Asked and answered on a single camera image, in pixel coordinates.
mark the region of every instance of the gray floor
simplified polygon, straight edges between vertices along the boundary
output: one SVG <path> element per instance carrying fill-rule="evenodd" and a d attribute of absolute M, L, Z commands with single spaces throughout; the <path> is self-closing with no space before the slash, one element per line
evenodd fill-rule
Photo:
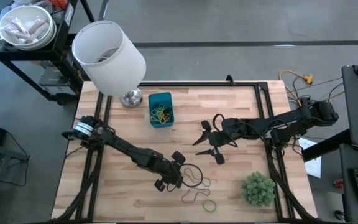
<path fill-rule="evenodd" d="M 8 0 L 0 0 L 0 7 Z M 95 15 L 101 0 L 89 1 Z M 122 26 L 134 42 L 358 40 L 358 1 L 352 0 L 118 0 L 111 1 L 106 19 Z M 72 32 L 87 25 L 79 4 Z M 208 47 L 142 49 L 147 61 L 145 80 L 275 80 L 284 69 L 314 75 L 314 83 L 341 76 L 343 65 L 358 64 L 358 46 Z M 42 70 L 30 63 L 18 66 L 37 80 Z M 285 75 L 291 85 L 293 76 Z M 324 99 L 340 80 L 300 91 Z M 298 87 L 305 87 L 298 82 Z M 344 96 L 333 100 L 340 120 L 308 135 L 327 138 L 348 127 Z M 0 127 L 9 130 L 31 155 L 27 185 L 0 190 L 0 223 L 48 220 L 62 170 L 76 103 L 48 102 L 0 63 Z M 331 182 L 340 177 L 339 154 L 323 157 L 323 178 L 310 177 L 318 215 L 334 221 L 341 195 Z M 24 167 L 9 177 L 22 181 Z"/>

